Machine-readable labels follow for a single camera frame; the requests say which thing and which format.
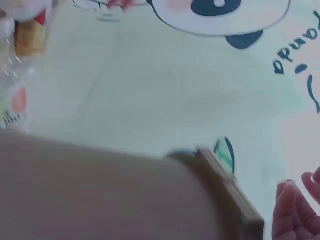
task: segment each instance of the panda face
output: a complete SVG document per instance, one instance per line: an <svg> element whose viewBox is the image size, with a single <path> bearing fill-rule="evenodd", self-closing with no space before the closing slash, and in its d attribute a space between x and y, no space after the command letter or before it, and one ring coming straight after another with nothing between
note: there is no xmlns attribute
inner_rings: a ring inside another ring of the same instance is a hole
<svg viewBox="0 0 320 240"><path fill-rule="evenodd" d="M186 33L212 37L240 36L263 31L278 23L287 14L291 2L291 0L147 1L152 5L156 15L167 25Z"/></svg>

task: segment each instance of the panda cartoon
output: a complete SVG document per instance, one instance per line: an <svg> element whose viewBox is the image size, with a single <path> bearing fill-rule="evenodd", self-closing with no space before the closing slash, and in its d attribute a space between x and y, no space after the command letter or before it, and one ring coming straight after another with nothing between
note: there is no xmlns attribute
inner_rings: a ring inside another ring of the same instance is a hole
<svg viewBox="0 0 320 240"><path fill-rule="evenodd" d="M288 13L291 0L146 0L170 27L198 36L224 37L236 49L256 43Z"/></svg>

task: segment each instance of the pink cheek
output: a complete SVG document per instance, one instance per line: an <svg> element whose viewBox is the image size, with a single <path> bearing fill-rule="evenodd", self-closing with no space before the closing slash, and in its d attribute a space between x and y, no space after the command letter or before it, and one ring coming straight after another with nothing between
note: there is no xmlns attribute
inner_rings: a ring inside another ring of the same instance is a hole
<svg viewBox="0 0 320 240"><path fill-rule="evenodd" d="M172 11L181 12L191 8L192 2L193 0L167 0L167 6Z"/></svg>

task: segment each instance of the finger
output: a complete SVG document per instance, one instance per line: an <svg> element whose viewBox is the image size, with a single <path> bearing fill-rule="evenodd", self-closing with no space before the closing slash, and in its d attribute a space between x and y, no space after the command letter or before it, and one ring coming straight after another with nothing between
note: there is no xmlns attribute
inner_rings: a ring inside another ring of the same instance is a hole
<svg viewBox="0 0 320 240"><path fill-rule="evenodd" d="M320 184L311 181L312 173L306 172L302 175L302 181L311 196L319 203L320 201ZM313 235L320 234L320 217L312 209L308 201L301 192L297 194L296 209L303 226Z"/></svg>
<svg viewBox="0 0 320 240"><path fill-rule="evenodd" d="M278 199L280 194L284 191L287 183L288 183L288 180L284 180L278 184L278 187L276 189L276 199Z"/></svg>
<svg viewBox="0 0 320 240"><path fill-rule="evenodd" d="M296 204L296 187L288 182L277 199L272 224L272 239L297 239L294 232L293 218Z"/></svg>
<svg viewBox="0 0 320 240"><path fill-rule="evenodd" d="M107 4L109 9L112 9L116 3L118 2L118 0L110 0L109 3Z"/></svg>
<svg viewBox="0 0 320 240"><path fill-rule="evenodd" d="M134 0L124 0L124 3L122 5L122 10L125 12L133 3L134 3Z"/></svg>

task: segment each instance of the fingernail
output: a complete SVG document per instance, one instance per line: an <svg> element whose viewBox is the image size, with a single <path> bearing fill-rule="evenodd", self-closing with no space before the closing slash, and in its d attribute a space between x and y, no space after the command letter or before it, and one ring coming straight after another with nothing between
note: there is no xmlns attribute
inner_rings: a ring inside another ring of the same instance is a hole
<svg viewBox="0 0 320 240"><path fill-rule="evenodd" d="M278 185L280 185L280 184L286 184L287 182L288 182L288 180L285 179L285 180L282 180L281 182L279 182Z"/></svg>
<svg viewBox="0 0 320 240"><path fill-rule="evenodd" d="M293 186L293 187L297 187L297 184L296 184L296 181L294 181L294 180L289 180L289 181L287 181L287 183L286 183L286 186L287 185L290 185L290 186Z"/></svg>
<svg viewBox="0 0 320 240"><path fill-rule="evenodd" d="M320 183L320 167L312 174L314 183Z"/></svg>
<svg viewBox="0 0 320 240"><path fill-rule="evenodd" d="M311 182L313 182L314 184L316 184L316 181L314 180L314 175L311 175L310 180L311 180Z"/></svg>

